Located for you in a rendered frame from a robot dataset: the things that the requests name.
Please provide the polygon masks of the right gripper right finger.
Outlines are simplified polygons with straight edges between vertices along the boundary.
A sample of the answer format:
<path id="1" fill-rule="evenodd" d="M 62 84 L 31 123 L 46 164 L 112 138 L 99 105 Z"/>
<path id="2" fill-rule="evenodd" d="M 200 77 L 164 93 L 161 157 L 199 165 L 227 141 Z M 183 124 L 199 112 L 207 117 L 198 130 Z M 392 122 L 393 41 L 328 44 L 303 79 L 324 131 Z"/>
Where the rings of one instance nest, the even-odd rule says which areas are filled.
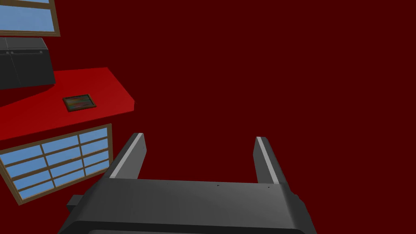
<path id="1" fill-rule="evenodd" d="M 256 137 L 253 160 L 258 183 L 287 185 L 282 169 L 266 137 Z"/>

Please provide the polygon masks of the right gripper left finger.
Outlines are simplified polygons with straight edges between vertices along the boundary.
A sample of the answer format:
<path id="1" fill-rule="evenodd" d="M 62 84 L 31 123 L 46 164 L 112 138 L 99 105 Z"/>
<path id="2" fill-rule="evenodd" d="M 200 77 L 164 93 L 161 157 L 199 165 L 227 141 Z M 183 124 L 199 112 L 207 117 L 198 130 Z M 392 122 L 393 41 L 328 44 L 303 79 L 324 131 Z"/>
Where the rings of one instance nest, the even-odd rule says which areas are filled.
<path id="1" fill-rule="evenodd" d="M 147 148 L 143 133 L 134 133 L 110 164 L 103 178 L 137 179 Z"/>

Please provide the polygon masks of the brown framed window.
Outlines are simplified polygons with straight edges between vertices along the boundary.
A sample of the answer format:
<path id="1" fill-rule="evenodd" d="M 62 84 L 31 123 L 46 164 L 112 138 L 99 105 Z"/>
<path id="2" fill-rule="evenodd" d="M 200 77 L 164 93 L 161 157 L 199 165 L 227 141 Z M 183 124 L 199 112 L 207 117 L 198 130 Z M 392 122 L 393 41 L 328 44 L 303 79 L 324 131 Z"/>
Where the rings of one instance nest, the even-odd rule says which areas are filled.
<path id="1" fill-rule="evenodd" d="M 105 124 L 0 150 L 0 176 L 18 205 L 105 172 L 113 162 Z"/>
<path id="2" fill-rule="evenodd" d="M 55 0 L 0 0 L 0 36 L 60 35 Z"/>

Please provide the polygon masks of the brown framed picture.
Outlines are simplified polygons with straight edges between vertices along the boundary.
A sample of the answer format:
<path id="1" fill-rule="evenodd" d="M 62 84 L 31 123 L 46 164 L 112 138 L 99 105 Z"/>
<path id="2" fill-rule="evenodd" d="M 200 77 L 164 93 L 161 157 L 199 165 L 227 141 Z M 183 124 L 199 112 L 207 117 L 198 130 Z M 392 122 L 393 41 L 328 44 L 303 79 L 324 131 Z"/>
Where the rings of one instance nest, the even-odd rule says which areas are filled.
<path id="1" fill-rule="evenodd" d="M 64 97 L 63 103 L 68 112 L 95 108 L 96 104 L 89 94 Z"/>

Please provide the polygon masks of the dark grey cabinet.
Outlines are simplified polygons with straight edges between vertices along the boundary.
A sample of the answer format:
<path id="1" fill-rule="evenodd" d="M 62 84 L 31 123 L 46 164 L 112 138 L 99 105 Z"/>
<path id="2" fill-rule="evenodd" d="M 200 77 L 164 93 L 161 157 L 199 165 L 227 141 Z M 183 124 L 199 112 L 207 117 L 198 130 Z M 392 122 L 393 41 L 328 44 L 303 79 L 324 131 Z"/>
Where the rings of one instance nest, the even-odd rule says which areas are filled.
<path id="1" fill-rule="evenodd" d="M 50 53 L 40 37 L 0 37 L 0 90 L 55 84 Z"/>

